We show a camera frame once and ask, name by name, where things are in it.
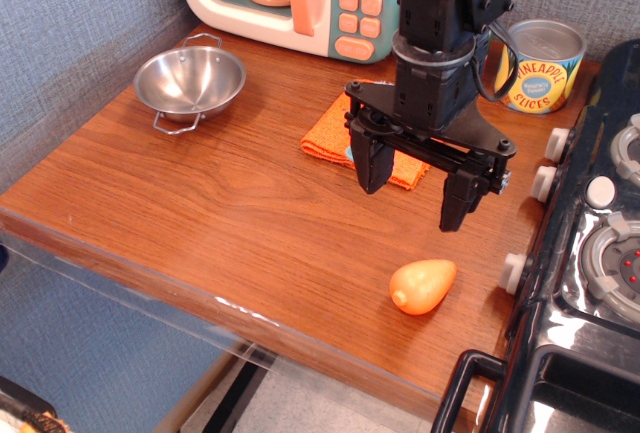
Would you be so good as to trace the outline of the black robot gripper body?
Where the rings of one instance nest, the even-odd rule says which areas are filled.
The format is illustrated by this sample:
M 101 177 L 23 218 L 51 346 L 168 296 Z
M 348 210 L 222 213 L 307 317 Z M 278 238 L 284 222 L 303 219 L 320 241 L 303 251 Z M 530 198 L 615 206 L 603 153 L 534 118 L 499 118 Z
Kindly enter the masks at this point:
M 467 37 L 451 51 L 427 51 L 400 34 L 393 38 L 396 61 L 392 83 L 353 81 L 346 127 L 359 120 L 384 136 L 395 152 L 424 161 L 448 175 L 470 172 L 483 183 L 483 196 L 501 193 L 517 148 L 479 113 L 477 101 L 495 102 L 482 73 L 490 35 Z

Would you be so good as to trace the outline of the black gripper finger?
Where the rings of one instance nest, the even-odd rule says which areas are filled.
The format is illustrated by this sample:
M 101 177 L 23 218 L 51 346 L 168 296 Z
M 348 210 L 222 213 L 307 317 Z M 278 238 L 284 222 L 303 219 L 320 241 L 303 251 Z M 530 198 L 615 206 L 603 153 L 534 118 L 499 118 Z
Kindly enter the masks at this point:
M 470 172 L 449 173 L 444 182 L 439 228 L 456 232 L 464 218 L 477 208 L 483 196 L 482 180 Z
M 395 150 L 384 141 L 384 136 L 366 128 L 359 120 L 349 126 L 350 147 L 360 187 L 374 194 L 390 179 Z

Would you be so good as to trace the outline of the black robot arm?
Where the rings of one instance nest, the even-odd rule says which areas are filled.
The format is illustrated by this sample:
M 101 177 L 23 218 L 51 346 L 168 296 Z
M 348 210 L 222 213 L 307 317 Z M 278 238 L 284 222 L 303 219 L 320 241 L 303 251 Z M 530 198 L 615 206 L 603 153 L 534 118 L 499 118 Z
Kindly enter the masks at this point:
M 490 38 L 513 40 L 499 18 L 512 0 L 399 0 L 392 39 L 392 84 L 353 81 L 345 88 L 345 115 L 361 188 L 373 194 L 391 178 L 401 152 L 447 174 L 440 229 L 458 230 L 489 193 L 499 194 L 516 145 L 479 112 L 477 100 L 502 99 L 516 73 L 488 93 L 482 74 Z

